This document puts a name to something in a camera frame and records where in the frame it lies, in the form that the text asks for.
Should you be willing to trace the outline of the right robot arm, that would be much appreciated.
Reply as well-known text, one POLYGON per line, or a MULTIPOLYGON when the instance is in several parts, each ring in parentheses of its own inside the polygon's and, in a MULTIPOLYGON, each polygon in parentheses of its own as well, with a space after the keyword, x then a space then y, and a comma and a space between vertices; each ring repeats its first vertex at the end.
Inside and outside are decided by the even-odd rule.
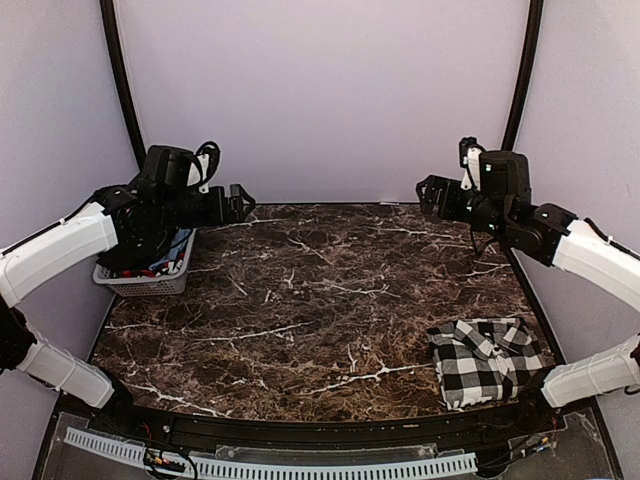
MULTIPOLYGON (((462 147, 460 166, 460 180, 429 175, 416 184, 424 214, 466 223, 502 248, 581 277, 638 309, 638 254, 605 235, 589 218, 552 203, 534 205, 525 155, 472 143, 462 147)), ((620 389, 638 393, 639 338, 556 366, 538 376, 536 384, 538 395, 528 396, 510 413, 511 426, 521 434, 545 422, 549 407, 620 389)))

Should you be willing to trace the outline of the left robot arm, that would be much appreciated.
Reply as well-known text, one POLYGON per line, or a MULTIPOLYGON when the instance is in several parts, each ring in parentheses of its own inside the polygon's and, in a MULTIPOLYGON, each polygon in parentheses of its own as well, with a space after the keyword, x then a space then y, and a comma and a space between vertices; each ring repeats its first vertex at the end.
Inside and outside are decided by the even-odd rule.
POLYGON ((1 368, 18 370, 102 410, 120 436, 141 427, 140 412, 113 375, 30 328, 19 304, 44 283, 95 257, 111 271, 140 270, 169 252, 176 233, 240 224, 256 206, 239 184, 209 183, 220 163, 209 141, 191 152, 153 145, 127 184, 96 190, 71 214, 1 251, 1 368))

